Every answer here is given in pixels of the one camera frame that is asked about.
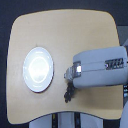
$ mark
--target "round plate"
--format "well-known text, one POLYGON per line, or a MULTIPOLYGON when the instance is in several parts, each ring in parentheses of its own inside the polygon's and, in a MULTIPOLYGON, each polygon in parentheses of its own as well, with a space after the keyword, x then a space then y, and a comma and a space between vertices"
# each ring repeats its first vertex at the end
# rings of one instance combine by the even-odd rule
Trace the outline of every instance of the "round plate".
POLYGON ((41 47, 32 49, 25 58, 23 77, 34 92, 45 90, 53 77, 53 61, 49 52, 41 47))

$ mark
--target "gray background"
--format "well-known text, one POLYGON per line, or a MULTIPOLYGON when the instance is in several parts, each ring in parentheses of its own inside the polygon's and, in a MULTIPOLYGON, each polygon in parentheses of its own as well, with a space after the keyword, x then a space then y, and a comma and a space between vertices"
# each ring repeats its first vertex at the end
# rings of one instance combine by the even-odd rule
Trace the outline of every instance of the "gray background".
MULTIPOLYGON (((128 38, 127 0, 0 0, 0 127, 28 128, 27 124, 11 125, 6 110, 6 67, 11 27, 23 14, 55 9, 88 9, 109 12, 117 25, 120 44, 128 38)), ((104 120, 104 128, 119 128, 119 120, 104 120)))

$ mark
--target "robotic arm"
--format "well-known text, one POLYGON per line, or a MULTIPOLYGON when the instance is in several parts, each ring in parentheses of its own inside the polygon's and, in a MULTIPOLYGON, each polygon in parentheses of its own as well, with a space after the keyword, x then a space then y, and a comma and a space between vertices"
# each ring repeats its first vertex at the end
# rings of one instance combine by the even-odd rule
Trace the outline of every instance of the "robotic arm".
POLYGON ((76 88, 127 84, 127 47, 111 47, 81 52, 64 78, 76 88))

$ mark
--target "wooden table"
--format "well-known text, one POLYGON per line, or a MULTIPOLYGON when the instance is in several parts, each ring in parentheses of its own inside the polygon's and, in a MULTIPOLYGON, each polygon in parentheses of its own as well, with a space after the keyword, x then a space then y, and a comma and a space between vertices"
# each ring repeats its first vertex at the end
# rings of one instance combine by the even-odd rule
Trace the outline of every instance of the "wooden table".
POLYGON ((123 108, 123 87, 77 90, 65 103, 66 69, 81 51, 118 46, 116 25, 106 12, 57 10, 23 15, 12 26, 7 61, 7 116, 12 124, 29 122, 54 112, 77 111, 118 119, 123 108), (47 49, 54 61, 54 77, 42 93, 32 92, 23 79, 23 63, 35 47, 47 49))

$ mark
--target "white plate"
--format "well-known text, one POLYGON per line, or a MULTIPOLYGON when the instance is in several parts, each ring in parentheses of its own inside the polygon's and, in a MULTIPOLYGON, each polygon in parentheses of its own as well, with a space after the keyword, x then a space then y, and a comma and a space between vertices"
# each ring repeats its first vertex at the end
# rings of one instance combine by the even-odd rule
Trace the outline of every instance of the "white plate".
POLYGON ((34 92, 45 90, 53 77, 53 61, 49 52, 41 47, 32 49, 25 58, 23 77, 34 92))

